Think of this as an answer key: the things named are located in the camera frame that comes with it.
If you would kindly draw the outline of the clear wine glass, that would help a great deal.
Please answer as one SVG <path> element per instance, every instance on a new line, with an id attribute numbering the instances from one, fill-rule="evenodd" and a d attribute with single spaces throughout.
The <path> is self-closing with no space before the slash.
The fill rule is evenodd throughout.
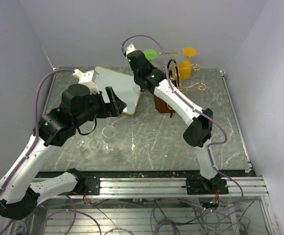
<path id="1" fill-rule="evenodd" d="M 107 151 L 116 153 L 119 150 L 119 147 L 116 143 L 116 130 L 113 126 L 105 126 L 102 130 L 102 137 L 106 143 Z"/>
<path id="2" fill-rule="evenodd" d="M 81 140 L 81 139 L 75 139 L 75 140 L 73 140 L 72 144 L 76 148 L 82 148 L 82 147 L 84 147 L 85 141 Z"/>
<path id="3" fill-rule="evenodd" d="M 92 151 L 99 151 L 103 147 L 103 142 L 100 139 L 92 139 L 89 146 Z"/>

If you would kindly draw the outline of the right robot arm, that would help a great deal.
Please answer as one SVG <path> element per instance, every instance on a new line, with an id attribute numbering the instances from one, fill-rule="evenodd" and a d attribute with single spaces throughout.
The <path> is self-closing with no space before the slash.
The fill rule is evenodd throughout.
<path id="1" fill-rule="evenodd" d="M 218 167 L 210 149 L 213 112 L 195 105 L 174 86 L 162 70 L 151 64 L 142 51 L 127 49 L 125 56 L 133 71 L 134 82 L 141 91 L 147 90 L 166 102 L 186 123 L 183 138 L 195 149 L 200 175 L 204 178 L 200 186 L 205 193 L 213 193 L 220 181 Z"/>

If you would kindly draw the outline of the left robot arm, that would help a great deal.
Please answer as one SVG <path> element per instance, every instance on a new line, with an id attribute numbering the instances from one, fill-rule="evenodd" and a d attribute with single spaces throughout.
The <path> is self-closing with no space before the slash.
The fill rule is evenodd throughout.
<path id="1" fill-rule="evenodd" d="M 0 216 L 21 220 L 53 196 L 84 191 L 86 178 L 75 168 L 49 180 L 32 181 L 51 153 L 79 132 L 80 126 L 122 113 L 126 103 L 116 96 L 112 87 L 105 90 L 108 103 L 104 102 L 101 91 L 95 94 L 83 84 L 73 84 L 62 92 L 60 106 L 41 117 L 25 150 L 0 180 Z"/>

